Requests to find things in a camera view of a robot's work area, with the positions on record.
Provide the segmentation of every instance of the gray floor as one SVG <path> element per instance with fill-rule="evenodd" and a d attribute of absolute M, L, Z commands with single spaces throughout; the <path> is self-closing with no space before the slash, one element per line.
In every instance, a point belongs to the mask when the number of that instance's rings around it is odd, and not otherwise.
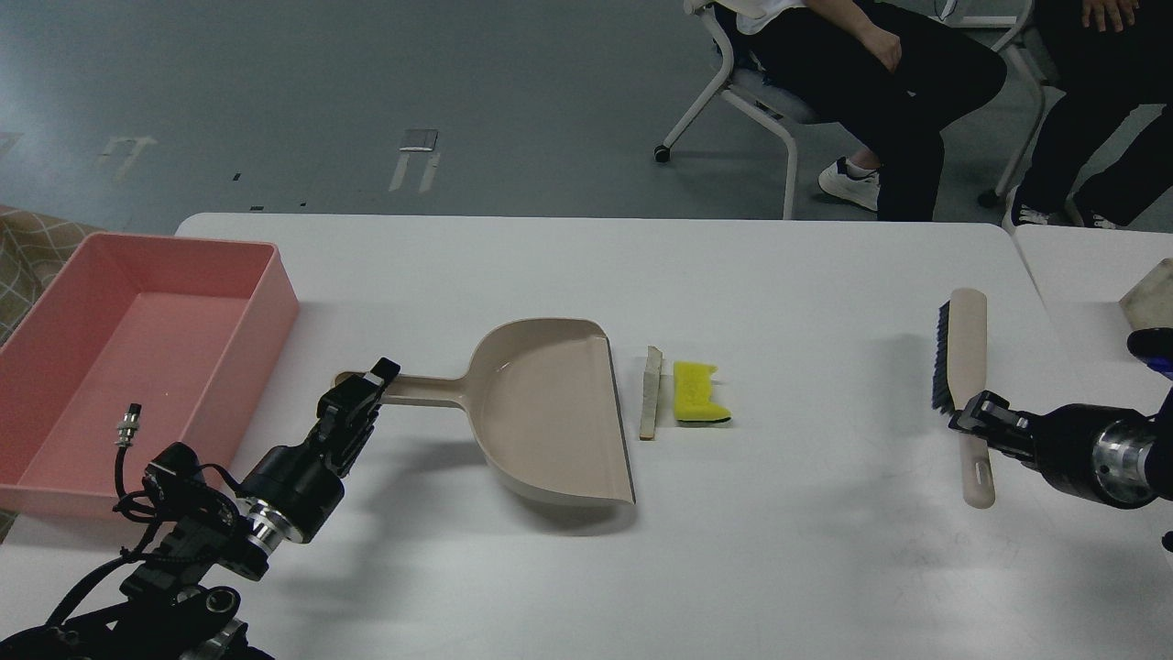
<path fill-rule="evenodd" d="M 1006 14 L 1017 2 L 984 5 Z M 781 142 L 724 102 L 671 163 L 651 157 L 712 75 L 707 36 L 679 0 L 0 0 L 0 204 L 155 233 L 253 209 L 780 213 Z M 1023 138 L 1028 107 L 1011 77 L 947 129 L 938 220 L 999 219 L 975 198 Z M 1138 110 L 1085 176 L 1154 115 Z M 411 128 L 440 131 L 434 178 L 415 155 L 388 190 Z M 814 182 L 852 137 L 833 124 L 795 132 L 795 215 L 872 217 Z M 1173 231 L 1173 193 L 1133 227 Z"/>

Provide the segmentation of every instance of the yellow sponge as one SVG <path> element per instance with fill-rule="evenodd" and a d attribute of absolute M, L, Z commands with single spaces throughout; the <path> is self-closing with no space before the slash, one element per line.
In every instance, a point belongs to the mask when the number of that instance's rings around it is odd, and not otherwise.
<path fill-rule="evenodd" d="M 708 401 L 713 394 L 713 385 L 708 377 L 717 372 L 712 365 L 696 362 L 673 362 L 672 380 L 676 382 L 676 397 L 672 408 L 680 422 L 726 422 L 732 414 Z"/>

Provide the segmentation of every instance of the hand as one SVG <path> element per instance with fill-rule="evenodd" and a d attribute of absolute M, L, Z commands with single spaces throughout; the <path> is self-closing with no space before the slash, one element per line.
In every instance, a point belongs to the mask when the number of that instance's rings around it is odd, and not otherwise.
<path fill-rule="evenodd" d="M 861 33 L 859 39 L 860 43 L 888 69 L 888 73 L 896 73 L 901 56 L 899 36 L 873 25 Z"/>
<path fill-rule="evenodd" d="M 1140 8 L 1140 0 L 1084 0 L 1083 23 L 1091 27 L 1092 19 L 1096 20 L 1096 29 L 1107 32 L 1107 23 L 1112 23 L 1112 32 L 1124 32 L 1125 25 L 1137 25 L 1137 15 L 1133 9 Z"/>

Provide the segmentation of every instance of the beige dustpan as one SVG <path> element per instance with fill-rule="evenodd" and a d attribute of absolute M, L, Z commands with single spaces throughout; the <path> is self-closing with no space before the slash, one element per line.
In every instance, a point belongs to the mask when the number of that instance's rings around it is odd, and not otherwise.
<path fill-rule="evenodd" d="M 523 497 L 635 504 L 611 348 L 590 320 L 502 325 L 481 340 L 465 376 L 400 375 L 382 403 L 463 409 L 489 465 Z"/>

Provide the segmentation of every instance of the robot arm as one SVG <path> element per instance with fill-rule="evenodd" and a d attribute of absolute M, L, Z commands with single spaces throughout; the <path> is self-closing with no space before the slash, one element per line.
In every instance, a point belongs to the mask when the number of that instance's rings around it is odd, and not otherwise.
<path fill-rule="evenodd" d="M 216 564 L 259 580 L 282 540 L 313 539 L 343 499 L 341 479 L 371 437 L 382 394 L 398 375 L 399 366 L 382 359 L 371 372 L 326 393 L 305 441 L 273 448 L 239 484 L 223 468 L 201 465 L 190 448 L 175 443 L 147 467 L 143 490 L 127 494 L 122 457 L 140 414 L 131 407 L 120 426 L 115 474 L 121 499 L 115 511 L 145 524 L 143 539 L 83 578 L 45 625 L 0 641 L 0 660 L 272 660 L 248 644 L 248 625 L 236 619 L 239 593 L 199 581 Z M 221 471 L 237 499 L 248 504 L 248 513 L 204 483 L 206 468 Z M 144 552 L 165 523 L 175 525 Z M 142 564 L 120 586 L 126 603 L 70 618 L 102 579 L 137 562 Z"/>
<path fill-rule="evenodd" d="M 1128 351 L 1173 380 L 1173 328 L 1138 329 Z M 1055 489 L 1117 509 L 1173 499 L 1173 389 L 1160 411 L 1072 404 L 1046 415 L 1010 409 L 994 393 L 975 396 L 949 422 L 990 449 L 1038 471 Z M 1162 540 L 1173 552 L 1173 532 Z"/>

